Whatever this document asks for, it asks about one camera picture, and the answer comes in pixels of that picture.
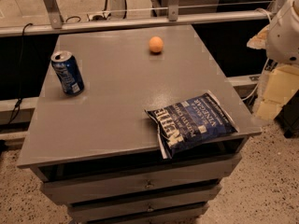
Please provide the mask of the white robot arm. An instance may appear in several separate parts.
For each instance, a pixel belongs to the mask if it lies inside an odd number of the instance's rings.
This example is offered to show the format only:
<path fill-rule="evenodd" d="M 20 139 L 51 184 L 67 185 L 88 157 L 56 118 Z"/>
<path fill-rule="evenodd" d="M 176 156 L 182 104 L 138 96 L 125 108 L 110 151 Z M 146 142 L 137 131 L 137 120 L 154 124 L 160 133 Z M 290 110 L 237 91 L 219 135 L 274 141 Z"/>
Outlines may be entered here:
<path fill-rule="evenodd" d="M 253 108 L 256 117 L 274 119 L 299 90 L 299 0 L 287 0 L 247 47 L 264 49 L 267 59 L 277 63 L 262 73 Z"/>

